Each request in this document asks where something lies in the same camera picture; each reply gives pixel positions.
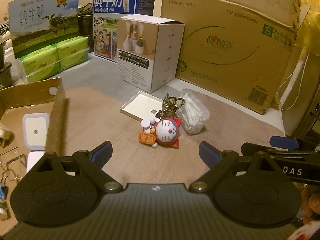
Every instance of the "person's hand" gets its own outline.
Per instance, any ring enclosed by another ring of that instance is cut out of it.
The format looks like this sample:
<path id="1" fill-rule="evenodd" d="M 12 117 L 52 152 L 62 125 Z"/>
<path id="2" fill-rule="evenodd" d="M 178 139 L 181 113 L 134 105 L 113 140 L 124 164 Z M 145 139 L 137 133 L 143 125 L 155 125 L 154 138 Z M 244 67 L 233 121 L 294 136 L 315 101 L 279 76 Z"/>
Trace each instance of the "person's hand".
<path id="1" fill-rule="evenodd" d="M 307 185 L 301 193 L 300 211 L 304 211 L 303 223 L 307 224 L 312 220 L 314 213 L 320 214 L 320 193 L 310 194 L 309 185 Z"/>

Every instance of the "yellow plastic bag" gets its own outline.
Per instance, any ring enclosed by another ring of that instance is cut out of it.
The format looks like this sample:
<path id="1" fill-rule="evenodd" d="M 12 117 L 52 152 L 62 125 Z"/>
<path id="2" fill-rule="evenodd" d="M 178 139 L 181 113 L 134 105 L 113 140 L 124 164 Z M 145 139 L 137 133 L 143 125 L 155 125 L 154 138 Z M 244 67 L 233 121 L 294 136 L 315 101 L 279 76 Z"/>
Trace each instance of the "yellow plastic bag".
<path id="1" fill-rule="evenodd" d="M 310 5 L 310 9 L 297 32 L 295 44 L 320 56 L 320 0 L 301 0 L 303 5 Z"/>

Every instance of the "cartoon family illustration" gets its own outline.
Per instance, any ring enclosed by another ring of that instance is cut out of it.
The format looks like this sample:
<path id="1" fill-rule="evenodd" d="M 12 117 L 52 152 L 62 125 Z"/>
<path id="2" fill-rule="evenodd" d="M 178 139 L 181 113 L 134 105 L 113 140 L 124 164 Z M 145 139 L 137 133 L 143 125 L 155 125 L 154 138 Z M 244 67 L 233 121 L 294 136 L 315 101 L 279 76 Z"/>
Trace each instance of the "cartoon family illustration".
<path id="1" fill-rule="evenodd" d="M 108 55 L 109 58 L 111 58 L 111 34 L 111 31 L 108 32 L 107 29 L 103 29 L 95 37 L 95 50 Z"/>

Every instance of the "green circular logo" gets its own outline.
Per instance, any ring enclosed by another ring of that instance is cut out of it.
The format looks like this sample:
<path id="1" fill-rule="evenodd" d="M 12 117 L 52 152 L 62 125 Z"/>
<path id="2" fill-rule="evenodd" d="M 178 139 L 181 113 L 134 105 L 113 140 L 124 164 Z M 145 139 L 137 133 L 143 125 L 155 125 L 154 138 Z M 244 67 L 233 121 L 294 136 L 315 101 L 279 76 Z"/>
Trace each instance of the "green circular logo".
<path id="1" fill-rule="evenodd" d="M 178 61 L 177 71 L 185 72 L 187 70 L 187 64 L 183 60 Z"/>

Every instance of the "black robotic device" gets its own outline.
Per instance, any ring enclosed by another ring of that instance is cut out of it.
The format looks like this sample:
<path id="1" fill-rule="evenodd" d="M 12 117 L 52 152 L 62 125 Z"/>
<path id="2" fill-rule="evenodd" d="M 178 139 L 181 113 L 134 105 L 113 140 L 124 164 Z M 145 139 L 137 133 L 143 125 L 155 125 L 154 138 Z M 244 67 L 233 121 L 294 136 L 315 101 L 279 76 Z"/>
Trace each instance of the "black robotic device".
<path id="1" fill-rule="evenodd" d="M 255 147 L 247 147 L 250 156 L 239 156 L 202 142 L 200 156 L 212 166 L 189 189 L 184 184 L 124 189 L 101 170 L 112 155 L 108 141 L 69 157 L 46 153 L 12 192 L 19 223 L 2 238 L 284 240 L 297 229 L 292 221 L 301 201 L 291 180 L 318 185 L 320 176 L 288 177 L 278 163 L 289 167 L 288 155 L 281 159 L 275 149 L 255 152 Z M 293 155 L 312 156 L 312 169 L 320 169 L 317 151 Z M 246 173 L 236 176 L 238 171 Z"/>

